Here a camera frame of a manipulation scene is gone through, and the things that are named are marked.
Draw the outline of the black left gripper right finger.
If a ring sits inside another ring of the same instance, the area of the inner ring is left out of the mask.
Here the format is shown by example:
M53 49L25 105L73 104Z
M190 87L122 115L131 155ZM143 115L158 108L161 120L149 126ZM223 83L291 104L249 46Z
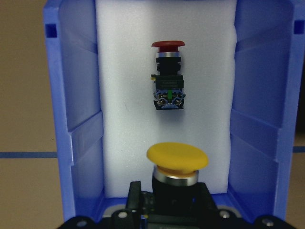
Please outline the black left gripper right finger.
M192 229L239 229L240 219L226 209L219 209L205 183L197 182L190 186L193 196L192 216L195 223Z

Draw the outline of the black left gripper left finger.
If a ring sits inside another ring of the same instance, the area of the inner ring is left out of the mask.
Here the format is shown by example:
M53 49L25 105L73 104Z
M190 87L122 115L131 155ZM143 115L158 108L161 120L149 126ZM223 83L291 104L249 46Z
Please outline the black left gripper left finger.
M141 182L130 183L125 208L112 214L112 229L140 229L142 210Z

